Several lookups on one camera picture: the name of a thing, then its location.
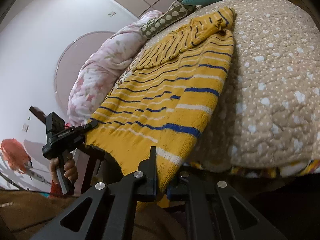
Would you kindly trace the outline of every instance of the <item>beige quilted bedspread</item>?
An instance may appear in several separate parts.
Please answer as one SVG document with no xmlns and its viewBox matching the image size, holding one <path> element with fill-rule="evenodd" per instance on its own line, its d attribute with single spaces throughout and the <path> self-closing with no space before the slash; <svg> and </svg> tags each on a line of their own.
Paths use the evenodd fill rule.
<svg viewBox="0 0 320 240">
<path fill-rule="evenodd" d="M 320 159 L 320 33 L 299 7 L 287 0 L 220 1 L 163 30 L 145 48 L 223 6 L 236 10 L 236 49 L 190 161 L 219 172 L 232 165 L 267 168 Z"/>
</svg>

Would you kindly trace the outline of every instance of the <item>yellow striped sweater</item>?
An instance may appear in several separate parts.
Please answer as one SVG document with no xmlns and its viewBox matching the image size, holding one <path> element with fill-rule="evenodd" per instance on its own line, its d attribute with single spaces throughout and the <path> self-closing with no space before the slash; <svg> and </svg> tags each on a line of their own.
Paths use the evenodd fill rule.
<svg viewBox="0 0 320 240">
<path fill-rule="evenodd" d="M 206 127 L 227 77 L 235 13 L 228 7 L 193 18 L 133 66 L 133 74 L 92 115 L 87 144 L 109 152 L 123 174 L 136 171 L 156 146 L 164 190 Z"/>
</svg>

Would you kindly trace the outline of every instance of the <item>red sleeve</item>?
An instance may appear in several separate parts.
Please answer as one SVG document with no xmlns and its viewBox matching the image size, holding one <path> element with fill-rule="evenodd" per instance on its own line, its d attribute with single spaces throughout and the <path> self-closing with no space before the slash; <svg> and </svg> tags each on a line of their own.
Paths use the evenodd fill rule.
<svg viewBox="0 0 320 240">
<path fill-rule="evenodd" d="M 74 194 L 74 191 L 70 191 L 66 195 L 72 196 Z M 62 189 L 60 187 L 60 184 L 55 184 L 53 181 L 51 181 L 51 190 L 50 190 L 50 195 L 49 198 L 66 198 L 62 194 Z"/>
</svg>

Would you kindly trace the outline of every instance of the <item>human hand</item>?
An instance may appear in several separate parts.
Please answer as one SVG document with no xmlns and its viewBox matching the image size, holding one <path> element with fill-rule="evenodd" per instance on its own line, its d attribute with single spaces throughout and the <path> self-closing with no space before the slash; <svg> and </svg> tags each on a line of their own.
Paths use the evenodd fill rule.
<svg viewBox="0 0 320 240">
<path fill-rule="evenodd" d="M 57 176 L 57 172 L 56 172 L 56 167 L 59 164 L 59 158 L 54 158 L 50 160 L 50 173 L 51 173 L 51 178 L 52 181 L 55 184 L 59 184 L 59 180 L 58 180 L 58 176 Z M 64 164 L 63 168 L 66 171 L 64 173 L 64 176 L 66 178 L 68 178 L 72 183 L 76 182 L 76 180 L 78 179 L 78 171 L 77 171 L 77 167 L 76 167 L 76 162 L 73 159 L 73 155 L 69 154 L 68 155 L 68 161 Z"/>
</svg>

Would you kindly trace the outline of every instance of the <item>brown blanket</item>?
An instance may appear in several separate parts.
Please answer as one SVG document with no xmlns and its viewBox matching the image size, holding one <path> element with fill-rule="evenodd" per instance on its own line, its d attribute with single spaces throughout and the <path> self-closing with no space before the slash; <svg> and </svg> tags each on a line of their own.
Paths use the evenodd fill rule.
<svg viewBox="0 0 320 240">
<path fill-rule="evenodd" d="M 46 198 L 28 191 L 0 190 L 0 239 L 27 240 L 61 213 L 75 198 Z M 137 212 L 132 240 L 184 240 L 185 230 L 157 205 Z"/>
</svg>

